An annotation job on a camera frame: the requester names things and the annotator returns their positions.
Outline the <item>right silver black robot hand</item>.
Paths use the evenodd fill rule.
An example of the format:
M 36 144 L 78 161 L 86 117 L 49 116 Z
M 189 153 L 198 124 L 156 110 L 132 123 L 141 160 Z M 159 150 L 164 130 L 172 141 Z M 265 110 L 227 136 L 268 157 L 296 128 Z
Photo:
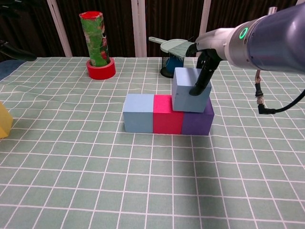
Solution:
M 195 43 L 190 45 L 185 56 L 190 57 L 200 52 L 197 67 L 201 69 L 198 79 L 189 91 L 192 96 L 199 96 L 207 87 L 214 71 L 221 61 L 227 60 L 225 56 L 226 40 L 234 28 L 219 28 L 200 35 Z

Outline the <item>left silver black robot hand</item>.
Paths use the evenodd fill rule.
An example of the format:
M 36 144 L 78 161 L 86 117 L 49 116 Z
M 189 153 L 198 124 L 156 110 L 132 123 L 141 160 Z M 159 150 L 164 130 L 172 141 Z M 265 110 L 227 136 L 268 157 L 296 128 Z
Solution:
M 14 48 L 4 40 L 0 41 L 0 52 L 17 60 L 35 61 L 37 59 L 37 56 L 33 53 Z

